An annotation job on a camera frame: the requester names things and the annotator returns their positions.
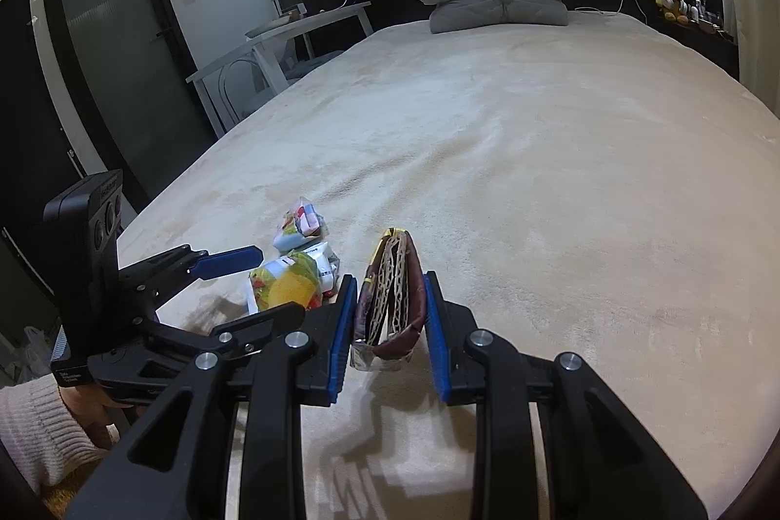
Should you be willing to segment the cream knit sleeve forearm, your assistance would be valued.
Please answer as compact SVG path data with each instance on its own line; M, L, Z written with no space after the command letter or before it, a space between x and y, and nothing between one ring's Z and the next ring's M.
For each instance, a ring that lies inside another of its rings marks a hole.
M2 446L35 494L107 454L71 414L52 375L4 386L0 400Z

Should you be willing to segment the person's left hand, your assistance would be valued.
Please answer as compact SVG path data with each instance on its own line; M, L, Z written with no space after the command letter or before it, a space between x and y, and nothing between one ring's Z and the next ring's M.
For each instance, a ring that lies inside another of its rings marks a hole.
M95 384L60 386L59 397L71 417L82 427L90 441L101 449L110 449L114 437L108 432L115 410L131 409L131 405L113 401Z

